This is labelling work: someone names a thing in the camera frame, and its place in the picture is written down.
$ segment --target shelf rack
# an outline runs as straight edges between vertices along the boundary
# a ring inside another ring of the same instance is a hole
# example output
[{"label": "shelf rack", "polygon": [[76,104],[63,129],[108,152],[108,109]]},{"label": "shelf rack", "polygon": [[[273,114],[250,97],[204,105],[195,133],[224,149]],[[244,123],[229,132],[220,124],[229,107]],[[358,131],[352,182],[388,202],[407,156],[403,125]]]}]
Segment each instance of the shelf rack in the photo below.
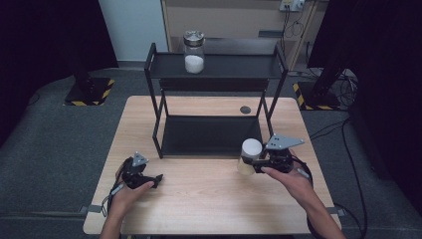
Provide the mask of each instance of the shelf rack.
[{"label": "shelf rack", "polygon": [[[271,116],[288,73],[280,45],[273,54],[225,55],[206,54],[205,68],[189,74],[183,54],[159,53],[152,43],[144,73],[156,116],[152,135],[158,155],[239,155],[242,142],[249,137],[262,141],[259,114],[265,112],[270,135]],[[158,103],[152,81],[159,80]],[[269,80],[279,81],[268,108],[265,101]],[[253,116],[180,116],[169,112],[165,92],[256,92],[261,93]],[[157,133],[162,112],[166,121],[160,145]]]}]

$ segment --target table top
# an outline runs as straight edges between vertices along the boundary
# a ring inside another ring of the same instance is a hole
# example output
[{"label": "table top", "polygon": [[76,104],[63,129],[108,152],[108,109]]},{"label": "table top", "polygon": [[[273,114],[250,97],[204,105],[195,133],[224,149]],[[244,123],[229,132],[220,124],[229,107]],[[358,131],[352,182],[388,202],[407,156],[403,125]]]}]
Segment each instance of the table top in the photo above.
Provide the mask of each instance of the table top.
[{"label": "table top", "polygon": [[[166,97],[172,114],[242,116],[240,107],[256,111],[259,98]],[[305,211],[285,187],[266,174],[245,176],[238,172],[238,158],[165,156],[160,159],[152,133],[155,114],[150,97],[127,100],[92,205],[101,205],[114,183],[121,163],[136,151],[149,159],[146,176],[164,174],[158,188],[150,189],[135,204],[122,224],[123,234],[303,234],[310,233]],[[314,148],[294,99],[280,98],[273,117],[275,133],[299,137],[297,156],[307,163],[315,191],[326,207],[333,207]],[[264,140],[270,138],[264,113],[260,115]],[[340,226],[337,215],[332,215]],[[100,234],[101,213],[88,213],[84,231]]]}]

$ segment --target white powder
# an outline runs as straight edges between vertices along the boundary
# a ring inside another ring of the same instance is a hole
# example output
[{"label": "white powder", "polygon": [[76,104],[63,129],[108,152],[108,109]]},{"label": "white powder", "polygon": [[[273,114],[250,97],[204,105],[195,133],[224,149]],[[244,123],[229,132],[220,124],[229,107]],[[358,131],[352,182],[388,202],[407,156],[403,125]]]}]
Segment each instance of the white powder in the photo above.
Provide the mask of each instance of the white powder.
[{"label": "white powder", "polygon": [[204,69],[204,59],[188,55],[185,57],[185,68],[188,73],[200,73]]}]

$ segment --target jar lid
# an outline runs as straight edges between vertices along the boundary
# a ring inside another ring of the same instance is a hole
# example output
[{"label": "jar lid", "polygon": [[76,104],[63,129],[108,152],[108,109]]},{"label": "jar lid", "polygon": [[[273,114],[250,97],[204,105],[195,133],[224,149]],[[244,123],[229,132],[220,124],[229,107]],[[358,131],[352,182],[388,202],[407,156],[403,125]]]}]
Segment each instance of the jar lid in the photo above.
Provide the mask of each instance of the jar lid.
[{"label": "jar lid", "polygon": [[186,31],[183,42],[190,47],[200,47],[204,44],[204,34],[199,31]]}]

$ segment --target gray plastic part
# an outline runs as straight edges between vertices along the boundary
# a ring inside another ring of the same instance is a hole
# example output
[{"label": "gray plastic part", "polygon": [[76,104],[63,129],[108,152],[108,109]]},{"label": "gray plastic part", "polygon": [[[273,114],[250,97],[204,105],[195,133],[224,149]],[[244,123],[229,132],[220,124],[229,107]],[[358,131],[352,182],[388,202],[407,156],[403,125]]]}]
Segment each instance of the gray plastic part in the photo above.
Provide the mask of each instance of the gray plastic part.
[{"label": "gray plastic part", "polygon": [[297,146],[305,143],[301,138],[295,137],[286,137],[281,134],[275,134],[271,136],[270,140],[267,143],[267,149],[285,149],[292,146]]}]

